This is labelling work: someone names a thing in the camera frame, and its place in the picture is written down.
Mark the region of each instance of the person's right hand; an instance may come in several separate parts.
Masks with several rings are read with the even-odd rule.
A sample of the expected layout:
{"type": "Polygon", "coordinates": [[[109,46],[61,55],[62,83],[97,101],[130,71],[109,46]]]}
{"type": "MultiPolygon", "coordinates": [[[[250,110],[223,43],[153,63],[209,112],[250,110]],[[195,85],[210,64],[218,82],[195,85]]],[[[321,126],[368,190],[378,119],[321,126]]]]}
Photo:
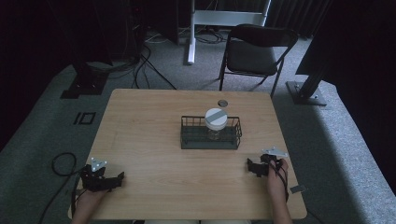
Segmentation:
{"type": "MultiPolygon", "coordinates": [[[[281,159],[282,161],[282,169],[279,169],[279,174],[282,175],[283,179],[287,181],[287,171],[288,171],[288,163],[281,159]]],[[[270,195],[272,203],[286,203],[286,193],[285,193],[285,185],[283,184],[280,177],[276,174],[273,166],[269,166],[268,169],[268,178],[267,178],[267,191],[270,195]]]]}

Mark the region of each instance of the chair seat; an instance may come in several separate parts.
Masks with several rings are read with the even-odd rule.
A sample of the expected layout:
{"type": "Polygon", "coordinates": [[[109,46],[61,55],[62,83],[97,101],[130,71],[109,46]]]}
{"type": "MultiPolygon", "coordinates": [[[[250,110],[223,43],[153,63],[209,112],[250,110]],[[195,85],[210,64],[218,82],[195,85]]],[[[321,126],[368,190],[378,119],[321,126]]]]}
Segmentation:
{"type": "Polygon", "coordinates": [[[275,64],[273,48],[260,48],[237,40],[230,42],[227,67],[233,72],[271,76],[277,72],[275,64]]]}

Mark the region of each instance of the gray tape strip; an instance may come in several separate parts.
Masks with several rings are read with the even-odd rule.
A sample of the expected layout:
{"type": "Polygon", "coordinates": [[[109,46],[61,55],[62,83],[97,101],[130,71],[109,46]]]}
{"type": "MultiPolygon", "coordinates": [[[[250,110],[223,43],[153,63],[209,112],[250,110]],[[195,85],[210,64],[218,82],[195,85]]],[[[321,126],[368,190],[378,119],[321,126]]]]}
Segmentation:
{"type": "Polygon", "coordinates": [[[211,116],[207,117],[206,120],[207,120],[207,122],[211,123],[211,122],[215,121],[216,119],[219,119],[226,115],[227,115],[227,113],[224,110],[220,110],[220,111],[212,114],[211,116]]]}

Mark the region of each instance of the black wire basket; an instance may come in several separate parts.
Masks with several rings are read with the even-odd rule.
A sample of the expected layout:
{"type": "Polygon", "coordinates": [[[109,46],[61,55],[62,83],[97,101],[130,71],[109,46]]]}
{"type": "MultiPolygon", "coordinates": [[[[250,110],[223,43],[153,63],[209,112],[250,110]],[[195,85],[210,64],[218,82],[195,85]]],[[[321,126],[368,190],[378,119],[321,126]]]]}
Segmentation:
{"type": "Polygon", "coordinates": [[[228,117],[216,139],[209,136],[205,117],[182,116],[180,142],[182,149],[238,149],[242,129],[238,117],[228,117]]]}

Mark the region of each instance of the white desk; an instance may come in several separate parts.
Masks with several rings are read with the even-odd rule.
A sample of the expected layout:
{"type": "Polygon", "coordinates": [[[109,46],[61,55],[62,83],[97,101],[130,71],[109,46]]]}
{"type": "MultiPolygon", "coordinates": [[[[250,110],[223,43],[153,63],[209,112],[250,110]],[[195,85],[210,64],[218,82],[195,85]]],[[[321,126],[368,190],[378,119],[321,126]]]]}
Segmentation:
{"type": "Polygon", "coordinates": [[[222,25],[235,26],[249,23],[264,26],[271,0],[266,0],[262,13],[260,12],[234,12],[195,10],[195,0],[191,0],[191,37],[189,48],[189,64],[195,61],[195,25],[222,25]]]}

